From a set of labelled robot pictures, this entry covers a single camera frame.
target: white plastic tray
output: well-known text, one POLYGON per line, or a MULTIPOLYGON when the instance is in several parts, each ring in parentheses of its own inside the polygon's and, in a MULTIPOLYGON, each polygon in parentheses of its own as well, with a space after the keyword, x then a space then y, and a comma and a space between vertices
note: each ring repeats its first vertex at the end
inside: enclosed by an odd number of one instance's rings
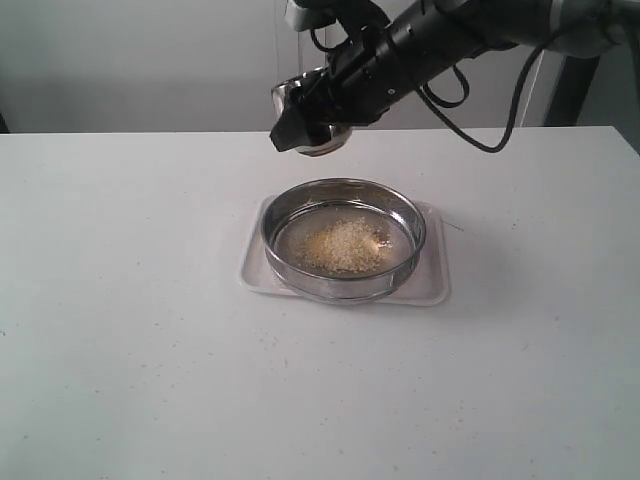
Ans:
MULTIPOLYGON (((254 221, 253 231, 245 248, 240 268, 240 282, 253 292, 302 298, 289 290, 275 276, 264 253, 260 220, 263 212, 274 198, 275 196, 267 198, 260 206, 254 221)), ((429 204, 414 203, 422 212, 427 224, 427 238, 425 246, 420 252, 420 261, 411 278, 393 294, 377 300, 380 303, 431 307, 443 302, 451 291, 440 214, 429 204)))

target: white table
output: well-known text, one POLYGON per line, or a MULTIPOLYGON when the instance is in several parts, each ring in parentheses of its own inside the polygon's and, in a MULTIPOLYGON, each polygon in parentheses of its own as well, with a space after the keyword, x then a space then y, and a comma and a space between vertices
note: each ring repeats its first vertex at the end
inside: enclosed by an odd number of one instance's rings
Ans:
POLYGON ((0 478, 637 478, 639 208, 610 128, 0 137, 0 478), (446 303, 243 289, 259 203, 328 176, 441 209, 446 303))

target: metal rim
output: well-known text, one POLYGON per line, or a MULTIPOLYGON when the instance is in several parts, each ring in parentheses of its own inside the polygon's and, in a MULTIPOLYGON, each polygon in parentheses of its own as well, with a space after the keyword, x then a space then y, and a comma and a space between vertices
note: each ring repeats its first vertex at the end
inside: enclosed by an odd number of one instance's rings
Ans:
POLYGON ((381 183, 372 182, 372 181, 369 181, 369 180, 361 180, 361 179, 358 179, 358 178, 340 178, 340 177, 338 177, 338 178, 323 178, 323 179, 320 179, 320 180, 312 180, 310 182, 301 183, 300 185, 296 185, 295 187, 289 188, 288 190, 282 192, 280 195, 278 195, 276 198, 274 198, 271 201, 271 203, 269 204, 269 206, 265 210, 265 212, 263 214, 261 226, 260 226, 260 233, 262 235, 262 240, 264 242, 265 249, 269 252, 269 255, 274 260, 277 260, 278 262, 280 262, 280 264, 285 265, 287 268, 290 268, 290 269, 294 270, 295 272, 301 273, 302 275, 306 275, 308 277, 316 278, 316 279, 320 279, 320 280, 338 280, 338 281, 341 281, 341 282, 358 282, 358 281, 372 280, 372 279, 384 277, 386 275, 389 275, 390 273, 394 273, 395 271, 402 269, 408 262, 413 262, 417 257, 420 256, 420 252, 422 251, 422 248, 424 247, 424 242, 425 242, 426 237, 427 237, 426 229, 427 229, 427 225, 426 225, 426 223, 424 221, 424 217, 422 216, 422 213, 420 212, 418 207, 416 207, 416 205, 411 200, 409 200, 407 197, 405 197, 403 194, 401 194, 397 190, 394 190, 393 188, 387 187, 386 185, 382 185, 381 183), (283 196, 287 195, 288 193, 290 193, 290 192, 292 192, 294 190, 297 190, 297 189, 309 187, 309 186, 311 186, 313 184, 316 184, 316 183, 323 183, 323 182, 366 183, 366 184, 373 185, 375 187, 379 187, 379 188, 382 188, 384 190, 387 190, 388 192, 390 192, 393 195, 395 195, 398 198, 400 198, 407 205, 409 205, 411 207, 411 209, 414 211, 414 213, 417 214, 417 217, 419 218, 419 221, 420 221, 420 224, 421 224, 421 227, 422 227, 421 228, 422 235, 420 236, 420 239, 416 243, 415 248, 413 249, 413 252, 411 253, 411 255, 409 255, 406 259, 404 259, 401 262, 399 262, 395 267, 392 267, 392 268, 390 268, 388 270, 385 270, 383 272, 376 273, 375 275, 369 275, 369 276, 366 276, 366 277, 346 277, 346 278, 333 277, 333 276, 329 276, 329 275, 318 275, 318 274, 315 274, 315 273, 310 273, 310 272, 307 272, 306 270, 303 270, 303 269, 301 269, 299 267, 296 267, 295 265, 291 265, 289 262, 285 262, 284 260, 282 260, 282 258, 280 258, 276 254, 276 252, 274 252, 274 250, 271 248, 270 242, 266 238, 265 225, 264 225, 265 224, 264 216, 266 215, 266 213, 271 208, 271 205, 273 205, 278 199, 282 198, 283 196))

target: white wall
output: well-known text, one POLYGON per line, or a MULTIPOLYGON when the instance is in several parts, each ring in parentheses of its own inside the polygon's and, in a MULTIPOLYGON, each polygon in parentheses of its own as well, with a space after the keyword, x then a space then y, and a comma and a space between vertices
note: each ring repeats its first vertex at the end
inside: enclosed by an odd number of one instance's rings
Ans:
MULTIPOLYGON (((284 25, 285 2, 0 0, 0 110, 16 132, 268 130, 271 86, 322 63, 308 35, 284 25)), ((379 3, 394 17, 411 0, 379 3)), ((472 93, 451 116, 503 126, 528 51, 463 62, 472 93)), ((542 123, 559 58, 536 68, 522 124, 542 123)), ((455 99, 452 78, 433 87, 455 99)), ((410 95, 375 128, 441 126, 410 95)))
POLYGON ((578 124, 613 125, 640 152, 640 106, 628 47, 614 48, 600 59, 578 124))

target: metal bowl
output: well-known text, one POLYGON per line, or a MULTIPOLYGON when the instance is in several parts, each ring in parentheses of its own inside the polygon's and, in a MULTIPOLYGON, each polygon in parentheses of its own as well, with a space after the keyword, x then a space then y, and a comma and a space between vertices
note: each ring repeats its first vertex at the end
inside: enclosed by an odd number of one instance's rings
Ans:
POLYGON ((262 238, 275 274, 300 295, 332 304, 370 302, 396 291, 415 270, 425 237, 424 218, 410 200, 366 180, 331 178, 299 185, 273 200, 262 217, 262 238), (384 265, 373 272, 337 274, 296 261, 296 238, 356 216, 366 217, 395 242, 393 258, 384 265))

